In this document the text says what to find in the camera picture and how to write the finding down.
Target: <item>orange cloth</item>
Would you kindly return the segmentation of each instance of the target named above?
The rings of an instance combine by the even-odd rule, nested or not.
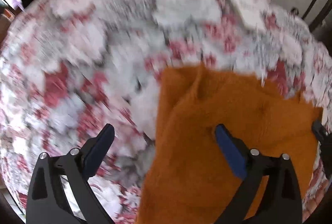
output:
[[[136,224],[211,224],[219,217],[241,183],[216,144],[219,123],[264,155],[288,153],[303,196],[317,149],[311,124],[321,116],[321,108],[299,96],[284,100],[275,84],[266,81],[261,87],[253,76],[203,65],[164,70],[156,155],[144,181]],[[265,183],[248,216],[255,214]]]

